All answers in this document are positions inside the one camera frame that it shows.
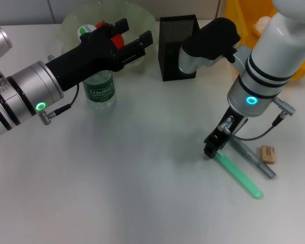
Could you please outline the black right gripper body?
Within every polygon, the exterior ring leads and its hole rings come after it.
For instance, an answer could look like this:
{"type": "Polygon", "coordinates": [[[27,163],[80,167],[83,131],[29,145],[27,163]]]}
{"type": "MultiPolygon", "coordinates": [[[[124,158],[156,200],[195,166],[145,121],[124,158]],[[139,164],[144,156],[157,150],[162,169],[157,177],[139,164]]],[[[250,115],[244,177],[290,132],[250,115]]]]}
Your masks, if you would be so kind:
{"type": "Polygon", "coordinates": [[[217,127],[205,139],[205,149],[222,149],[229,141],[230,135],[246,119],[229,107],[217,127]]]}

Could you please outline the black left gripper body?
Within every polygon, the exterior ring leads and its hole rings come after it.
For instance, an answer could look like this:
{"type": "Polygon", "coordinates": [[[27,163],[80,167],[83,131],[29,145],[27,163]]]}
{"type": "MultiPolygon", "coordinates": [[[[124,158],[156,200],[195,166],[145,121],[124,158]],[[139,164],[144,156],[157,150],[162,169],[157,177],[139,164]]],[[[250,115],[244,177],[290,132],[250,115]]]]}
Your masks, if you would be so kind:
{"type": "Polygon", "coordinates": [[[118,72],[122,69],[118,48],[111,40],[116,34],[115,26],[105,24],[93,32],[82,34],[77,47],[46,64],[62,91],[69,90],[97,72],[118,72]]]}

